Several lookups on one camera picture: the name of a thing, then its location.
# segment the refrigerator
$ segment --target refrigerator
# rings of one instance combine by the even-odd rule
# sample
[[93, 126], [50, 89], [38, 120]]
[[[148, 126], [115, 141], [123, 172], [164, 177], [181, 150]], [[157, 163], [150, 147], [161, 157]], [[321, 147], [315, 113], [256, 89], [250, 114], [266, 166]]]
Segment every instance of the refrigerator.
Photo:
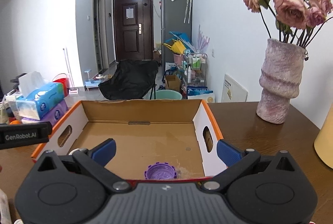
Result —
[[[188, 21], [189, 9], [184, 23], [185, 10], [187, 0], [161, 0], [161, 20], [162, 20], [162, 43], [173, 37], [170, 31], [177, 31], [186, 33], [189, 39], [192, 41], [192, 15], [190, 22]], [[171, 50], [162, 45], [162, 69], [165, 72], [165, 63], [174, 62], [174, 56]]]

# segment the dark brown door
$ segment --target dark brown door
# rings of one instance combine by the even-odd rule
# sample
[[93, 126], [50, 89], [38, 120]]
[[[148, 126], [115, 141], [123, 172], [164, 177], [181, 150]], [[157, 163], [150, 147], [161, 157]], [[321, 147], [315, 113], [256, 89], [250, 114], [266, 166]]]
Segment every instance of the dark brown door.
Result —
[[116, 60], [153, 59], [152, 0], [113, 0]]

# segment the dried pink rose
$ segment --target dried pink rose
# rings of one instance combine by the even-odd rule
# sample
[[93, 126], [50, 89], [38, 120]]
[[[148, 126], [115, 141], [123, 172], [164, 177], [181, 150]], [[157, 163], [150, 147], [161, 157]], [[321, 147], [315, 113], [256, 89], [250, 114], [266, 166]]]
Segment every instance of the dried pink rose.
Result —
[[328, 13], [331, 13], [333, 9], [331, 0], [309, 0], [309, 4], [311, 7], [320, 8], [325, 16], [327, 16]]
[[305, 29], [308, 9], [303, 0], [274, 0], [274, 7], [280, 22], [297, 29]]
[[260, 12], [259, 0], [243, 0], [248, 10], [251, 10], [253, 13]]
[[320, 8], [312, 7], [309, 9], [309, 16], [306, 25], [308, 27], [314, 28], [317, 25], [321, 25], [326, 22], [326, 17], [320, 10]]

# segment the purple plastic cap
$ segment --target purple plastic cap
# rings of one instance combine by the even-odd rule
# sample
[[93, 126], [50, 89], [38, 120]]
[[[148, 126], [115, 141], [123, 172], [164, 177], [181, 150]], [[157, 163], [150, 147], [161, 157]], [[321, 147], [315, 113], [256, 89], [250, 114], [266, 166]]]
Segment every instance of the purple plastic cap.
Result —
[[148, 166], [148, 169], [144, 172], [146, 180], [170, 180], [176, 179], [177, 173], [174, 166], [170, 166], [169, 163], [160, 163]]

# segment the brown tabletop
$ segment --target brown tabletop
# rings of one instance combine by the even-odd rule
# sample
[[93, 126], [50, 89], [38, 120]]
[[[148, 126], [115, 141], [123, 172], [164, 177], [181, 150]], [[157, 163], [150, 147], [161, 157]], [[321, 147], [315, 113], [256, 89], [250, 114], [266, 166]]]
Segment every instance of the brown tabletop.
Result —
[[[209, 105], [224, 138], [241, 149], [255, 148], [261, 154], [274, 155], [288, 150], [309, 178], [318, 194], [313, 221], [331, 224], [333, 219], [333, 170], [314, 151], [319, 129], [293, 106], [282, 125], [267, 123], [257, 117], [257, 103], [219, 103]], [[0, 151], [0, 188], [8, 195], [12, 220], [19, 218], [13, 199], [33, 163], [35, 146]]]

